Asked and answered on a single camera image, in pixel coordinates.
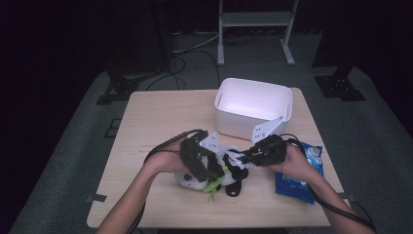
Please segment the panda plush toy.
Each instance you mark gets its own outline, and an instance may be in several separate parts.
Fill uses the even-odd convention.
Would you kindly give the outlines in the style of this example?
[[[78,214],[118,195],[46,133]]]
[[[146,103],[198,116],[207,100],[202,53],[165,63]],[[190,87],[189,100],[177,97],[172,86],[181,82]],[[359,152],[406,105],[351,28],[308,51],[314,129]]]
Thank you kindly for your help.
[[[225,173],[225,176],[218,179],[210,179],[207,181],[199,182],[192,175],[187,175],[185,173],[175,173],[175,180],[184,187],[188,187],[194,190],[203,191],[209,194],[209,200],[215,201],[215,194],[221,189],[224,188],[226,195],[229,197],[238,197],[241,193],[243,180],[246,179],[249,175],[248,169],[239,169],[238,167],[227,167],[223,163],[219,163]]]

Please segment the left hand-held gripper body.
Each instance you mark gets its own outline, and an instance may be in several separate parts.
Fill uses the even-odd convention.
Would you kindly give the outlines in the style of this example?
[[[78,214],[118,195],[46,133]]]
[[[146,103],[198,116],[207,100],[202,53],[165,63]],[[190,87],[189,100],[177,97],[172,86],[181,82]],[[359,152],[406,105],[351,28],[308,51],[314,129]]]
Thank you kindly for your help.
[[[186,166],[191,166],[201,163],[204,157],[215,155],[217,152],[218,133],[210,135],[208,131],[194,130],[181,142],[179,155]]]

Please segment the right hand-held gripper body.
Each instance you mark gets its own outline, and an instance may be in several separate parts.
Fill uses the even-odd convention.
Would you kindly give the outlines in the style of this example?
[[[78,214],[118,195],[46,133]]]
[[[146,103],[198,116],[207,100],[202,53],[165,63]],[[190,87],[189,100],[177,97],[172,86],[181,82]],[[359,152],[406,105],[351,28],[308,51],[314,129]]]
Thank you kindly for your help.
[[[264,122],[253,127],[247,159],[256,166],[279,164],[285,158],[285,142],[275,133],[282,124],[282,118]]]

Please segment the white metal stand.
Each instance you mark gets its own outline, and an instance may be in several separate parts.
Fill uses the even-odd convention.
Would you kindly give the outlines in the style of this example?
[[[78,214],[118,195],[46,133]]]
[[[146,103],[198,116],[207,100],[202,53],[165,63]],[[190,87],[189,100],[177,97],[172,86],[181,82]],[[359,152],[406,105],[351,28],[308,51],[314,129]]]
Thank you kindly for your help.
[[[225,63],[224,57],[224,29],[228,27],[269,27],[284,26],[286,32],[280,40],[283,55],[288,65],[294,65],[295,60],[289,49],[288,43],[295,21],[299,0],[293,0],[289,11],[283,12],[246,12],[227,13],[223,11],[223,0],[219,0],[218,5],[218,43],[217,43],[217,64]]]

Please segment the white diaper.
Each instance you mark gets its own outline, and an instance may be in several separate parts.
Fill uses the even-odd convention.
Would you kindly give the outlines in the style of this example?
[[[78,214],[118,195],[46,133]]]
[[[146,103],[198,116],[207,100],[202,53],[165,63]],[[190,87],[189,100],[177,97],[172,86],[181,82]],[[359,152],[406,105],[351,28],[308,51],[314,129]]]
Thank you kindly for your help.
[[[218,162],[225,164],[227,167],[238,167],[239,169],[248,169],[251,164],[243,163],[241,157],[244,157],[241,149],[236,145],[223,145],[218,148],[216,154]]]

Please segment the white plastic bin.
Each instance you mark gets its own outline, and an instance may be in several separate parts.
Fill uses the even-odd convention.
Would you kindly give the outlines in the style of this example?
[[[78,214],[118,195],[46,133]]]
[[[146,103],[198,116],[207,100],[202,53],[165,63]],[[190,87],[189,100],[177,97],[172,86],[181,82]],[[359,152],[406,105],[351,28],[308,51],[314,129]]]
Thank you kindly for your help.
[[[292,115],[292,91],[285,86],[225,79],[215,97],[215,126],[223,135],[258,141],[281,135]]]

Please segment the person's left hand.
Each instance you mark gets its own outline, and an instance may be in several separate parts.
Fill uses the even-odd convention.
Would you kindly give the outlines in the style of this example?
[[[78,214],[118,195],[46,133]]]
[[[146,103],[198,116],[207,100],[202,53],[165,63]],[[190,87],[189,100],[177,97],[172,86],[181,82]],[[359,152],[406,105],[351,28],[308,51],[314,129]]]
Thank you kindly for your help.
[[[189,170],[184,165],[179,155],[181,142],[182,139],[173,142],[154,153],[144,163],[142,171],[148,176],[176,172],[189,174]]]

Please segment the black stand base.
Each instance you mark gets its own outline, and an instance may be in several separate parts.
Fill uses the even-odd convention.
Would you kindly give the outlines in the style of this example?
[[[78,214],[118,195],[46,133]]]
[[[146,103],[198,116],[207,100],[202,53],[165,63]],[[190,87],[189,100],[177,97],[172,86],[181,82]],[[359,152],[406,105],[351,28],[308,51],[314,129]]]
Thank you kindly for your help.
[[[340,65],[331,75],[316,76],[315,80],[325,98],[339,98],[342,101],[365,101],[360,90],[357,90],[348,79],[353,67]]]
[[[108,70],[109,84],[97,101],[96,105],[109,105],[113,101],[128,100],[132,93],[134,93],[139,85],[136,79],[129,79],[118,72]]]

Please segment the black square floor frame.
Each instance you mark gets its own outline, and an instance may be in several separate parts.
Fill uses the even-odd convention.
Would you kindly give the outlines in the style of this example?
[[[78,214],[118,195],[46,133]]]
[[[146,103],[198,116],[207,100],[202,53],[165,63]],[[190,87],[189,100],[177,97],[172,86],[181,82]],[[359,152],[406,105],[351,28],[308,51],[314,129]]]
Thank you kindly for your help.
[[[104,136],[106,138],[115,138],[118,131],[119,131],[119,129],[120,129],[121,122],[122,122],[122,120],[120,118],[112,119]]]

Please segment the blue diaper packet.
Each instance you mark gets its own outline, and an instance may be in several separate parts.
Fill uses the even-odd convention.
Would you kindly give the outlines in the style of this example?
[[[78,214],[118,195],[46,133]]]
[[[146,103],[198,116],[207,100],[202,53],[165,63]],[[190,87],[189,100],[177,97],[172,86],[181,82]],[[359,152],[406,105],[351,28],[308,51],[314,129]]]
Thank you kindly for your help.
[[[322,147],[313,146],[305,142],[302,145],[304,146],[307,161],[320,175],[324,176],[323,162],[321,160]],[[276,173],[275,186],[277,194],[292,197],[308,204],[314,204],[315,202],[315,198],[305,181],[297,180],[282,173]]]

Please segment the person's right hand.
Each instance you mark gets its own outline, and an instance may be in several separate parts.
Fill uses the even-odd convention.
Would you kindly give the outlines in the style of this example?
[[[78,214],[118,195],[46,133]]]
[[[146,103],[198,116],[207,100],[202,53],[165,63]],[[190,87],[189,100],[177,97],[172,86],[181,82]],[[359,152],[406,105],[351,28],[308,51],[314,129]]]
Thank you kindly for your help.
[[[319,176],[319,173],[307,161],[299,148],[291,144],[286,147],[284,161],[279,164],[266,166],[266,169],[283,173],[305,182],[310,182]]]

